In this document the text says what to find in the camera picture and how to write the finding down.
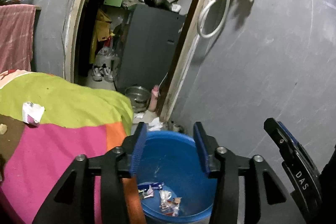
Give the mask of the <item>pink checked cloth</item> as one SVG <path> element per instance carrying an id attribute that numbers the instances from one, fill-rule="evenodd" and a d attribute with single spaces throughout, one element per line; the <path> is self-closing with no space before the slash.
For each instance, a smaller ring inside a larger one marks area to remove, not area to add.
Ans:
<path id="1" fill-rule="evenodd" d="M 1 6 L 1 72 L 31 70 L 35 11 L 27 4 Z"/>

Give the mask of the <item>colourful patchwork cloth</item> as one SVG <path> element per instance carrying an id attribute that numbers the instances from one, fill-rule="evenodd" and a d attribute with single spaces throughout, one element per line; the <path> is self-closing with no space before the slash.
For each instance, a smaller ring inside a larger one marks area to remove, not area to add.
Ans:
<path id="1" fill-rule="evenodd" d="M 45 108 L 40 125 L 22 120 L 30 101 Z M 133 111 L 121 93 L 69 83 L 46 73 L 1 74 L 1 223 L 31 223 L 73 159 L 104 155 L 130 134 Z"/>

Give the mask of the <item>pink bottle on floor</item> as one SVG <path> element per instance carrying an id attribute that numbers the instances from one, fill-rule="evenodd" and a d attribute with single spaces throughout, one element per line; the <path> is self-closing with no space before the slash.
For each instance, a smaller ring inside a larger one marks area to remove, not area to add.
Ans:
<path id="1" fill-rule="evenodd" d="M 150 112 L 155 112 L 158 98 L 159 98 L 159 85 L 155 85 L 151 90 L 151 99 L 148 107 L 148 110 Z"/>

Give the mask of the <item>blue plastic bucket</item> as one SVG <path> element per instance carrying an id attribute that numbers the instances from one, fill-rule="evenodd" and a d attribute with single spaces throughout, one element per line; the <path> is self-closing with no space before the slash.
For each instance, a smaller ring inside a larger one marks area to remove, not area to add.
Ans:
<path id="1" fill-rule="evenodd" d="M 177 216 L 160 209 L 159 192 L 141 201 L 148 223 L 207 223 L 217 186 L 202 171 L 193 138 L 171 131 L 147 133 L 136 174 L 137 184 L 162 182 L 173 198 L 180 197 Z"/>

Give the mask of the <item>trash pieces in bucket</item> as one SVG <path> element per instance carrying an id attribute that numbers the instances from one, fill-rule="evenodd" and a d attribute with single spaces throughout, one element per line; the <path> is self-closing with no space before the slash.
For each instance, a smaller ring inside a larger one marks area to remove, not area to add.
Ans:
<path id="1" fill-rule="evenodd" d="M 137 187 L 143 211 L 147 215 L 179 216 L 182 198 L 164 182 L 143 182 Z"/>

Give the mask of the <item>dark grey cabinet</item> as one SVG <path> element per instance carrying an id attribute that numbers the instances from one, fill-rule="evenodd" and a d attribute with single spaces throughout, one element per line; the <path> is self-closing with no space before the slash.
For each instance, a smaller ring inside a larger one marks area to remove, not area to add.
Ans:
<path id="1" fill-rule="evenodd" d="M 124 93 L 137 85 L 147 90 L 168 73 L 186 17 L 147 5 L 127 11 L 116 89 Z"/>

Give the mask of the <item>black wok pan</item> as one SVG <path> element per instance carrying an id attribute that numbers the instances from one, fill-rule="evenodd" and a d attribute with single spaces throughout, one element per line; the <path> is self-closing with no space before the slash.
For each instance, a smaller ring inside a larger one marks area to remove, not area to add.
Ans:
<path id="1" fill-rule="evenodd" d="M 157 9 L 163 9 L 167 11 L 172 11 L 173 10 L 173 4 L 175 1 L 172 3 L 167 1 L 167 0 L 139 0 L 141 3 L 144 3 L 148 5 L 149 7 L 157 8 Z"/>

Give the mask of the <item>yellow bag in closet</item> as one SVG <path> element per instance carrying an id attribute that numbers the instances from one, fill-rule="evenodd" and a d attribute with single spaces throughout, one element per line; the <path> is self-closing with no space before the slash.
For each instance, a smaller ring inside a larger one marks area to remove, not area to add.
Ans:
<path id="1" fill-rule="evenodd" d="M 91 50 L 89 62 L 91 64 L 95 61 L 97 43 L 106 41 L 110 37 L 110 24 L 112 20 L 110 17 L 103 12 L 101 9 L 98 9 L 96 15 L 96 21 L 93 29 L 93 36 L 91 41 Z"/>

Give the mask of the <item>steel bowl on floor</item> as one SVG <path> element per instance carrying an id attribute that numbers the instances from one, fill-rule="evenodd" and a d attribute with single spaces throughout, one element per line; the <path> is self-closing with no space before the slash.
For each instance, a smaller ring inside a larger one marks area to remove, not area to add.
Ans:
<path id="1" fill-rule="evenodd" d="M 143 113 L 149 106 L 151 92 L 141 86 L 131 86 L 125 89 L 125 95 L 130 99 L 135 113 Z"/>

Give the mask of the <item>white purple wrapper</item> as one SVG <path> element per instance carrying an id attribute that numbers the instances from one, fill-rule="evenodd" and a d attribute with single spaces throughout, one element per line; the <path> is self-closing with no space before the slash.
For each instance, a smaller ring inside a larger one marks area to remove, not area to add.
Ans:
<path id="1" fill-rule="evenodd" d="M 22 120 L 24 123 L 38 127 L 40 125 L 45 108 L 30 101 L 24 102 L 22 106 Z"/>

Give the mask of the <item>green box on shelf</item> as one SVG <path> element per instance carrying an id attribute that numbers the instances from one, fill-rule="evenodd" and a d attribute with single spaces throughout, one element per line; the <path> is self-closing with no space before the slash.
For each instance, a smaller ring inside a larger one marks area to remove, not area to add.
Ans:
<path id="1" fill-rule="evenodd" d="M 104 0 L 104 5 L 121 7 L 123 0 Z"/>

